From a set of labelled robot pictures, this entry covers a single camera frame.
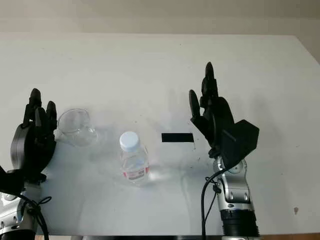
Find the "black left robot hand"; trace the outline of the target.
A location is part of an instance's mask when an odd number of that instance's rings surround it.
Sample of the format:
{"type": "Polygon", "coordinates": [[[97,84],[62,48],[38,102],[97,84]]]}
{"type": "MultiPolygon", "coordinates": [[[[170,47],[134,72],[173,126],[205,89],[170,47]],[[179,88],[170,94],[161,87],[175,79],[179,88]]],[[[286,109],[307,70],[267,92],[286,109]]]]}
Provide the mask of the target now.
{"type": "Polygon", "coordinates": [[[13,168],[26,181],[42,183],[46,180],[42,171],[55,152],[57,143],[54,131],[57,123],[56,104],[49,101],[44,109],[41,92],[33,88],[25,106],[23,121],[16,128],[10,147],[13,168]]]}

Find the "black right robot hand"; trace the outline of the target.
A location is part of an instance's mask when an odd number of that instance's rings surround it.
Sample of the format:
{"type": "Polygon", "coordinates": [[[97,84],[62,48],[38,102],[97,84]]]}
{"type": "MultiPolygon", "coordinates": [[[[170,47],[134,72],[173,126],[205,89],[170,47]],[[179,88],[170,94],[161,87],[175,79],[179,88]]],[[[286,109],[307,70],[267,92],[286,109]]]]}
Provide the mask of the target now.
{"type": "Polygon", "coordinates": [[[221,154],[222,130],[233,125],[234,118],[226,99],[218,95],[217,80],[211,62],[205,67],[205,76],[201,83],[200,98],[194,90],[189,91],[190,121],[202,133],[211,149],[210,158],[221,154]]]}

